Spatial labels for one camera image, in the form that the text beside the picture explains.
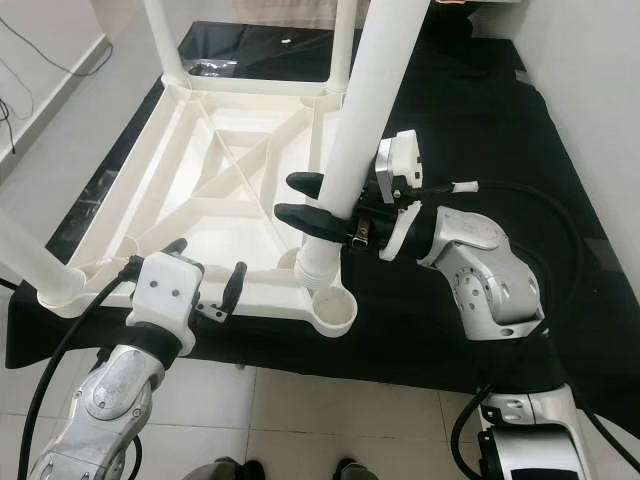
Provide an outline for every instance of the wire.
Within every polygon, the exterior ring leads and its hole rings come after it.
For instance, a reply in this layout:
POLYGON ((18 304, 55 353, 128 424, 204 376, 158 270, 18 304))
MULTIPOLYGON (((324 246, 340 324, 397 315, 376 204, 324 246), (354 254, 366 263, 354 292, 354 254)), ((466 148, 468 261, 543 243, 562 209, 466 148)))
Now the wire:
POLYGON ((576 227, 575 222, 569 215, 569 213, 565 210, 565 208, 549 196, 537 188, 531 187, 529 185, 522 185, 519 183, 512 182, 498 182, 498 181, 484 181, 481 180, 478 182, 480 186, 480 191, 483 190, 497 190, 497 191, 511 191, 517 193, 523 193, 530 197, 536 198, 538 201, 545 203, 553 212, 555 212, 556 216, 562 222, 563 226, 566 228, 569 236, 571 237, 571 242, 573 244, 574 250, 574 275, 571 286, 569 287, 569 291, 565 297, 564 304, 560 307, 560 309, 565 308, 567 304, 573 300, 573 297, 578 291, 580 286, 580 278, 582 277, 582 269, 584 262, 584 247, 582 245, 582 237, 580 232, 578 231, 578 227, 576 227))
POLYGON ((0 278, 0 286, 4 288, 8 288, 9 290, 13 290, 14 292, 18 289, 18 285, 9 280, 5 280, 4 278, 0 278))
POLYGON ((107 56, 104 60, 102 60, 102 62, 100 62, 98 64, 98 66, 96 66, 93 70, 91 70, 90 72, 86 72, 86 73, 82 73, 82 72, 74 72, 69 70, 66 67, 63 67, 62 65, 60 65, 59 63, 53 61, 51 58, 49 58, 47 55, 45 55, 42 50, 40 50, 40 48, 38 48, 38 46, 33 43, 31 40, 29 40, 27 37, 25 37, 24 35, 22 35, 21 33, 19 33, 18 31, 16 31, 16 29, 14 29, 11 25, 9 25, 6 20, 2 17, 0 17, 0 23, 2 23, 2 25, 4 25, 7 30, 9 30, 11 33, 13 33, 16 37, 18 37, 19 39, 21 39, 23 42, 25 42, 27 45, 29 45, 31 48, 33 48, 36 53, 38 53, 38 55, 40 55, 43 59, 45 59, 48 63, 50 63, 51 65, 53 65, 54 67, 62 70, 63 72, 68 73, 69 75, 72 75, 74 77, 91 77, 93 75, 95 75, 96 73, 98 73, 100 71, 100 69, 102 67, 104 67, 104 65, 109 61, 109 59, 111 58, 111 55, 113 55, 113 44, 109 44, 108 47, 108 52, 107 52, 107 56))
POLYGON ((126 267, 118 274, 116 278, 111 280, 107 284, 107 286, 104 287, 102 291, 93 299, 84 313, 78 317, 71 328, 67 331, 62 341, 56 347, 55 352, 53 352, 53 355, 51 355, 51 359, 49 360, 47 367, 42 373, 40 381, 38 382, 38 386, 36 387, 36 391, 33 394, 33 398, 31 399, 27 418, 24 423, 24 430, 22 431, 22 442, 20 444, 20 460, 18 461, 18 480, 27 480, 27 475, 29 473, 29 454, 31 452, 31 443, 33 441, 33 432, 36 426, 36 420, 38 419, 38 412, 40 411, 40 407, 42 406, 44 395, 47 392, 47 387, 51 382, 53 374, 60 364, 62 357, 64 357, 64 354, 67 350, 67 345, 69 345, 71 339, 75 336, 78 330, 82 326, 84 326, 93 311, 98 308, 100 304, 109 296, 109 294, 113 292, 115 288, 125 280, 125 270, 126 267))
POLYGON ((140 472, 140 466, 142 465, 142 441, 138 435, 133 439, 133 445, 136 447, 136 461, 133 464, 133 470, 129 475, 129 480, 135 480, 140 472))
POLYGON ((464 425, 469 421, 471 414, 480 406, 480 404, 487 398, 487 395, 491 392, 491 385, 485 385, 476 393, 471 401, 462 409, 460 415, 456 419, 456 423, 453 424, 451 430, 451 454, 453 455, 453 461, 456 463, 458 469, 464 473, 464 475, 471 480, 482 480, 482 477, 478 475, 469 465, 465 462, 460 452, 460 435, 464 425))
POLYGON ((9 129, 9 141, 11 142, 11 153, 16 154, 16 145, 13 141, 13 128, 11 127, 11 121, 9 120, 9 106, 7 103, 0 98, 0 113, 2 117, 0 117, 0 123, 6 122, 7 128, 9 129))
POLYGON ((33 100, 33 92, 31 91, 31 89, 24 83, 24 81, 22 80, 22 78, 20 78, 20 75, 18 75, 15 70, 13 70, 13 68, 11 68, 9 66, 9 64, 7 62, 4 61, 4 59, 2 57, 0 57, 0 63, 2 63, 2 65, 4 65, 4 68, 6 68, 11 75, 13 75, 13 77, 17 80, 17 82, 20 84, 20 86, 29 94, 29 113, 25 116, 20 116, 16 113, 15 109, 11 106, 10 103, 7 103, 7 106, 9 107, 9 110, 11 110, 11 113, 13 113, 13 115, 18 119, 18 120, 27 120, 31 117, 31 115, 33 115, 33 110, 34 110, 34 100, 33 100))
POLYGON ((571 387, 573 396, 578 400, 578 403, 582 407, 582 411, 587 416, 591 424, 595 427, 595 429, 600 432, 600 435, 602 435, 602 437, 609 443, 609 445, 611 445, 613 449, 618 452, 618 454, 622 458, 624 458, 636 472, 640 473, 640 462, 626 448, 624 448, 622 444, 613 436, 613 434, 609 430, 607 430, 607 427, 605 427, 602 422, 600 422, 600 419, 596 416, 595 413, 593 413, 593 410, 580 393, 580 390, 576 388, 575 384, 568 375, 566 378, 566 382, 571 387))

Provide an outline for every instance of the shoe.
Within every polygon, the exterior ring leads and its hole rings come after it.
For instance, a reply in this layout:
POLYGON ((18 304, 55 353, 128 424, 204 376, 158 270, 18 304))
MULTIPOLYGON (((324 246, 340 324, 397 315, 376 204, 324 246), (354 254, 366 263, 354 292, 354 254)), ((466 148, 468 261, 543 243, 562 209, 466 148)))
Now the shoe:
POLYGON ((249 460, 237 473, 237 480, 265 480, 264 467, 257 460, 249 460))
POLYGON ((353 458, 343 458, 338 462, 338 466, 336 467, 336 472, 333 474, 333 480, 340 480, 340 476, 342 475, 342 471, 347 468, 349 465, 357 463, 353 458))

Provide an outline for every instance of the table top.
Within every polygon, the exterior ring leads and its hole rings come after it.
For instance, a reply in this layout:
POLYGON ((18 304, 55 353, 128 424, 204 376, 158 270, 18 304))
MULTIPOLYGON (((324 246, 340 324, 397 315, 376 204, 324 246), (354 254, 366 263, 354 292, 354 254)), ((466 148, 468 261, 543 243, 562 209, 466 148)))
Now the table top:
MULTIPOLYGON (((196 22, 180 51, 184 58, 237 60, 235 76, 321 81, 327 77, 331 33, 318 30, 196 22), (282 38, 293 41, 283 44, 282 38)), ((560 201, 585 239, 587 258, 578 295, 554 331, 566 369, 598 413, 640 436, 640 309, 615 262, 588 197, 562 146, 542 95, 526 81, 510 41, 418 41, 386 136, 415 129, 425 185, 451 180, 529 184, 560 201)), ((67 261, 115 179, 162 93, 152 86, 48 248, 67 261)), ((447 206, 494 218, 513 240, 545 259, 533 268, 562 297, 572 277, 571 242, 544 205, 518 194, 453 196, 447 206)), ((192 356, 332 377, 357 378, 472 392, 474 358, 451 291, 438 272, 414 262, 379 262, 344 252, 345 286, 359 305, 352 330, 327 339, 305 322, 233 317, 196 332, 192 356)), ((126 339, 127 312, 101 308, 74 348, 126 339)), ((51 354, 69 322, 43 309, 33 289, 11 299, 9 368, 51 354)))

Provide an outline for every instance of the white cylindrical pole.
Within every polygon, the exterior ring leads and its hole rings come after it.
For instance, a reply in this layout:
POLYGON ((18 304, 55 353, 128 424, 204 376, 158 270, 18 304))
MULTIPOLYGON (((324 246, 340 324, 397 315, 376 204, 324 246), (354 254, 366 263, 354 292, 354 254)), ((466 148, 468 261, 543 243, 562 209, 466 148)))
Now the white cylindrical pole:
POLYGON ((2 210, 0 260, 33 285, 47 305, 64 303, 84 287, 84 273, 63 265, 2 210))
POLYGON ((182 68, 180 54, 171 33, 162 0, 144 0, 144 6, 164 70, 163 80, 173 85, 186 86, 187 74, 182 68))
MULTIPOLYGON (((318 206, 349 218, 407 69, 429 0, 372 0, 340 114, 318 206)), ((318 289, 340 265, 340 245, 309 238, 298 253, 296 277, 318 289)))
POLYGON ((327 80, 327 89, 332 92, 343 93, 349 84, 357 10, 358 0, 338 0, 331 51, 331 73, 327 80))

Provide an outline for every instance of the robotic arm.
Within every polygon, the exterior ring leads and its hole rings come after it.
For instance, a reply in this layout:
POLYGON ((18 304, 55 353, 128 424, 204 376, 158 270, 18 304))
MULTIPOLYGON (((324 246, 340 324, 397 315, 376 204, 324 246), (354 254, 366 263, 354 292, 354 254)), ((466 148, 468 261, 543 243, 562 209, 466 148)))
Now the robotic arm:
MULTIPOLYGON (((316 198, 322 175, 294 173, 287 182, 316 198)), ((475 182, 451 189, 476 190, 475 182)), ((502 228, 483 215, 435 207, 424 195, 413 131, 382 141, 351 219, 309 205, 281 204, 275 213, 309 235, 374 251, 387 261, 408 256, 441 272, 467 339, 493 370, 485 372, 488 377, 505 370, 492 352, 524 348, 521 340, 544 319, 538 281, 511 251, 502 228)), ((571 389, 546 332, 532 343, 524 365, 500 377, 480 406, 490 425, 479 434, 481 478, 590 480, 571 389)))
MULTIPOLYGON (((108 361, 76 390, 66 428, 38 458, 30 479, 121 477, 125 451, 151 415, 153 391, 176 357, 188 355, 195 344, 189 327, 192 312, 205 310, 198 294, 204 268, 180 255, 184 247, 182 240, 143 261, 132 258, 141 268, 126 321, 131 338, 116 346, 108 361)), ((246 265, 238 263, 223 305, 206 308, 230 315, 245 272, 246 265)))

